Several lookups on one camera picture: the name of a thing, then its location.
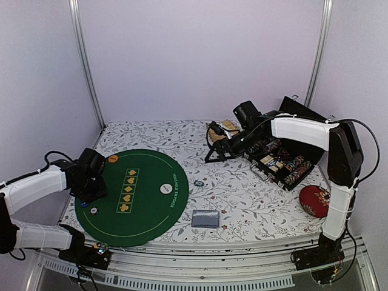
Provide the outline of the white dealer button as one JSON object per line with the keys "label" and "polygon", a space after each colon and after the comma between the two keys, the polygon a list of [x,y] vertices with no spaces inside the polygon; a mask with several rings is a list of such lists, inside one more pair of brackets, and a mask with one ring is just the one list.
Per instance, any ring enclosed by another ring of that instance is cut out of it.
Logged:
{"label": "white dealer button", "polygon": [[171,184],[165,183],[165,184],[161,185],[159,189],[160,189],[160,192],[162,194],[168,195],[172,192],[173,187]]}

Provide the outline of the blue patterned card deck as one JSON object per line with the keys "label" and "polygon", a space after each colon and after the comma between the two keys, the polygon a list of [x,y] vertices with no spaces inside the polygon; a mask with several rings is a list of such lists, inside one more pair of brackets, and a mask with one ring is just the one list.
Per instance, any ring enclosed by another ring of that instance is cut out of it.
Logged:
{"label": "blue patterned card deck", "polygon": [[215,229],[219,227],[219,211],[193,210],[192,227]]}

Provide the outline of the orange big blind button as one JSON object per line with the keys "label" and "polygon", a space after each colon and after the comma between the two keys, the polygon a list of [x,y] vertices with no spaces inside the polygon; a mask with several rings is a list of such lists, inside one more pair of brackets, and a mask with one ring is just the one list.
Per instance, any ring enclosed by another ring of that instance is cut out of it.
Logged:
{"label": "orange big blind button", "polygon": [[112,155],[108,157],[108,162],[109,163],[116,163],[118,161],[119,157],[118,155]]}

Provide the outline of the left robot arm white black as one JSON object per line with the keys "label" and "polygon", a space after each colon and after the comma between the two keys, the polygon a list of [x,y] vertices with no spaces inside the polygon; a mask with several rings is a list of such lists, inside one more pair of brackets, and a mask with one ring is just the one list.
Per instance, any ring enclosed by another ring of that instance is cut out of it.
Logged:
{"label": "left robot arm white black", "polygon": [[90,258],[90,250],[79,231],[69,226],[20,222],[12,219],[12,215],[64,190],[86,204],[107,196],[102,177],[107,160],[97,151],[86,148],[75,160],[62,153],[61,159],[50,162],[45,155],[44,161],[43,168],[1,183],[1,253],[23,248],[59,249],[77,263],[85,263]]}

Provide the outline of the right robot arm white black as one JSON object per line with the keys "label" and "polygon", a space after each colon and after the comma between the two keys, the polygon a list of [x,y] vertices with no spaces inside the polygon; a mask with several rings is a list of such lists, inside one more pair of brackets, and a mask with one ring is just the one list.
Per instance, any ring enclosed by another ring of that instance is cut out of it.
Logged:
{"label": "right robot arm white black", "polygon": [[331,197],[319,247],[313,252],[318,264],[327,264],[336,256],[361,182],[364,156],[353,121],[328,121],[303,105],[295,110],[261,113],[251,101],[235,107],[233,112],[239,130],[218,122],[209,124],[208,130],[220,139],[208,145],[206,163],[243,156],[266,179],[292,190],[327,153]]}

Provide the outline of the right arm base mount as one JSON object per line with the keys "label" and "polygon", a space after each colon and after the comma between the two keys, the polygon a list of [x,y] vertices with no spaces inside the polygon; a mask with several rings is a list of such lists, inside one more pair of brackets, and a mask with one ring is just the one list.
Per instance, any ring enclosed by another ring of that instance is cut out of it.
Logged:
{"label": "right arm base mount", "polygon": [[341,245],[343,238],[344,234],[333,241],[320,234],[316,247],[294,250],[290,255],[291,262],[297,270],[320,267],[311,273],[313,280],[320,285],[332,283],[345,258]]}

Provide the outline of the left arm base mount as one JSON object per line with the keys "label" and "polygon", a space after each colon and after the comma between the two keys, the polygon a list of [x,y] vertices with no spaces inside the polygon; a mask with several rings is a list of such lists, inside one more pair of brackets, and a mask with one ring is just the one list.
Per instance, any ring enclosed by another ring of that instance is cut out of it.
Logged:
{"label": "left arm base mount", "polygon": [[97,248],[85,245],[85,236],[80,231],[65,224],[60,224],[59,226],[66,229],[72,237],[70,246],[59,251],[59,259],[80,266],[100,270],[108,269],[112,256],[110,251],[106,250],[104,253],[100,253]]}

